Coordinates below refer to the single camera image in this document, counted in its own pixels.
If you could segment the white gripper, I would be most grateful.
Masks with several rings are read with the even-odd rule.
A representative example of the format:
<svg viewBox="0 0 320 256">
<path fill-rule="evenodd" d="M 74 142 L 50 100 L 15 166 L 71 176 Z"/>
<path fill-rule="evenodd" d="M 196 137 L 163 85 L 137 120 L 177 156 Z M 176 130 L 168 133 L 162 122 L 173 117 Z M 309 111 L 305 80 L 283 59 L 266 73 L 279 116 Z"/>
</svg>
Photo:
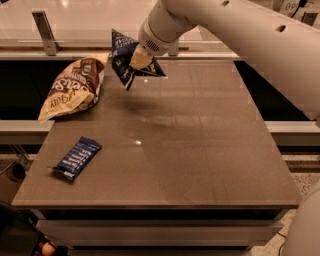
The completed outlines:
<svg viewBox="0 0 320 256">
<path fill-rule="evenodd" d="M 164 42 L 158 39 L 152 32 L 148 19 L 145 19 L 138 33 L 139 44 L 135 48 L 129 65 L 134 70 L 147 67 L 153 56 L 162 56 L 171 50 L 175 50 L 176 42 Z"/>
</svg>

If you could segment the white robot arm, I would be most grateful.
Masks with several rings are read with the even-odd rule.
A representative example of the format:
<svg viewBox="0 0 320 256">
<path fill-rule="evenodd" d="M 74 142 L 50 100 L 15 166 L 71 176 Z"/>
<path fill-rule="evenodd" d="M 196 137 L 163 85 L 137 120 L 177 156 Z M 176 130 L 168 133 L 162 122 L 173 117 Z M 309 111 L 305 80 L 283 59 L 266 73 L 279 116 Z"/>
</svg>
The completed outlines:
<svg viewBox="0 0 320 256">
<path fill-rule="evenodd" d="M 249 0 L 157 0 L 131 66 L 140 70 L 202 26 L 309 119 L 320 116 L 320 31 Z"/>
</svg>

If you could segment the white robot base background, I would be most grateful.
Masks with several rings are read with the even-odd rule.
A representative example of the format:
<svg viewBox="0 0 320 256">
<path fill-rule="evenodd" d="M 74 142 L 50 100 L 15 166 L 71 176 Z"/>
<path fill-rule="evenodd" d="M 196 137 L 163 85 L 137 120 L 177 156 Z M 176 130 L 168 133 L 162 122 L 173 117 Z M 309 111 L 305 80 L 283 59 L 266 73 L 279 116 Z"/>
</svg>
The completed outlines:
<svg viewBox="0 0 320 256">
<path fill-rule="evenodd" d="M 306 7 L 312 0 L 273 0 L 272 10 L 293 18 L 300 8 Z"/>
</svg>

